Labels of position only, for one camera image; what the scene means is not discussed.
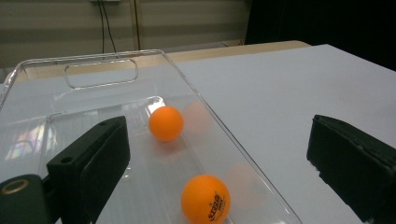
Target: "clear plastic tray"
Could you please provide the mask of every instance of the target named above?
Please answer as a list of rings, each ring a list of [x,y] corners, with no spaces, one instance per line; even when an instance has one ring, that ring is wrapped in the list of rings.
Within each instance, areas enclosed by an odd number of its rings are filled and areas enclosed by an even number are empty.
[[[26,61],[6,80],[0,100],[0,182],[46,176],[47,162],[93,125],[127,118],[131,160],[98,223],[188,223],[180,193],[199,174],[219,177],[230,190],[225,223],[301,223],[159,50]],[[149,132],[149,116],[162,105],[184,116],[175,141],[159,142]]]

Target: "wall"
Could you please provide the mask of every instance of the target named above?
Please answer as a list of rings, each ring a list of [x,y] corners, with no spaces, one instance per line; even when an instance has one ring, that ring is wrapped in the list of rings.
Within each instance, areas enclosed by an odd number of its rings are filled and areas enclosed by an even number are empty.
[[[250,1],[136,0],[142,49],[245,38]]]
[[[137,27],[141,49],[165,49],[244,38],[249,1],[121,0],[106,11],[117,51],[138,49]],[[0,68],[101,53],[101,25],[89,0],[0,0]],[[106,30],[105,52],[111,51]]]
[[[106,12],[117,50],[135,49],[130,2],[106,5]],[[101,27],[99,7],[89,0],[0,0],[0,68],[33,58],[101,53]],[[111,51],[107,39],[105,52]]]
[[[247,44],[329,44],[396,71],[393,1],[254,0]]]

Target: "ping pong ball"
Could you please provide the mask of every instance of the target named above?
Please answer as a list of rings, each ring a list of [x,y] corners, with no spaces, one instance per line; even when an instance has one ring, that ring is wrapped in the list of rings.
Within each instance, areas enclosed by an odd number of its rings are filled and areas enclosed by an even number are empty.
[[[181,210],[191,224],[220,224],[228,216],[230,207],[230,192],[213,175],[194,177],[181,193]]]
[[[161,141],[172,141],[183,130],[183,117],[180,112],[169,105],[162,106],[151,114],[148,127],[152,135]]]

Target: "white table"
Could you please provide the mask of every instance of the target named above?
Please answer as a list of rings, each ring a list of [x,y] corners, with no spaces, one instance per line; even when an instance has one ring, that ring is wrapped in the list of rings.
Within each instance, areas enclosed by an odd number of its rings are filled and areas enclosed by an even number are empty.
[[[303,223],[361,223],[306,159],[312,118],[396,147],[396,72],[331,46],[177,65]]]

